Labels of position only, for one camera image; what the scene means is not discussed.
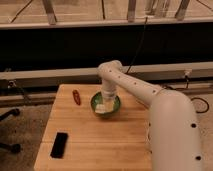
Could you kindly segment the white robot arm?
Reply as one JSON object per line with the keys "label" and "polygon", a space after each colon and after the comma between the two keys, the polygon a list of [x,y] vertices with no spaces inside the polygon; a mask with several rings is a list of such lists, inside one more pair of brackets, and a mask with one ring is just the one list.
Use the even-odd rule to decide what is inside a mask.
{"label": "white robot arm", "polygon": [[114,99],[119,85],[149,108],[152,171],[204,171],[199,124],[188,96],[124,74],[118,60],[100,64],[98,75],[104,100]]}

